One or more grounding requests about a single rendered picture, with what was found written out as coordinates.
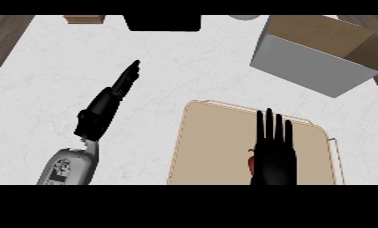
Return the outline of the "beige tray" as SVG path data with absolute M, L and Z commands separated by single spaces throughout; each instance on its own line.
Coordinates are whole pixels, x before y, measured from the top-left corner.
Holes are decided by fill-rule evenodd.
M 338 143 L 308 120 L 292 122 L 301 185 L 342 185 Z M 187 103 L 180 123 L 169 185 L 242 185 L 250 180 L 247 159 L 255 144 L 256 110 L 218 101 Z

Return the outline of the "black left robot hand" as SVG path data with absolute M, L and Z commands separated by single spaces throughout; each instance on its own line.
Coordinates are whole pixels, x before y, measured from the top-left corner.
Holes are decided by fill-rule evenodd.
M 125 68 L 113 85 L 100 91 L 88 107 L 78 112 L 78 124 L 73 134 L 85 140 L 97 141 L 106 132 L 119 103 L 138 78 L 138 64 L 140 61 L 135 60 Z

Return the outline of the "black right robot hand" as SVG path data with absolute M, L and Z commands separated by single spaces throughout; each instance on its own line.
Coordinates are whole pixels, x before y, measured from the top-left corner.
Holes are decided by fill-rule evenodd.
M 292 123 L 271 109 L 256 111 L 253 176 L 250 185 L 295 185 L 296 155 L 292 146 Z

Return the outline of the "small brown wooden block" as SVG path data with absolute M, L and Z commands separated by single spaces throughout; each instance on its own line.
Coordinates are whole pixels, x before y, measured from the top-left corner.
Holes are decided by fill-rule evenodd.
M 103 15 L 64 15 L 69 24 L 101 24 L 104 20 Z

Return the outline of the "open cardboard box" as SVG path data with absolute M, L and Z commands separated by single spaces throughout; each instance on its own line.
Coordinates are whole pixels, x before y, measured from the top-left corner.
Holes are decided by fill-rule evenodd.
M 378 31 L 323 15 L 270 15 L 250 67 L 336 98 L 378 76 Z

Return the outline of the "grey round object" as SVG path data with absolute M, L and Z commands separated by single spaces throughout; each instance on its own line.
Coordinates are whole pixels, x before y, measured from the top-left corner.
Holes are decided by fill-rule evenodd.
M 249 21 L 253 20 L 259 15 L 228 15 L 233 19 L 240 21 Z

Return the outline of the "black appliance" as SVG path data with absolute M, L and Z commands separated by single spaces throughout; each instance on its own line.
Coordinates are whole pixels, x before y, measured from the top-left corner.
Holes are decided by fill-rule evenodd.
M 197 32 L 200 30 L 199 15 L 123 16 L 131 31 Z

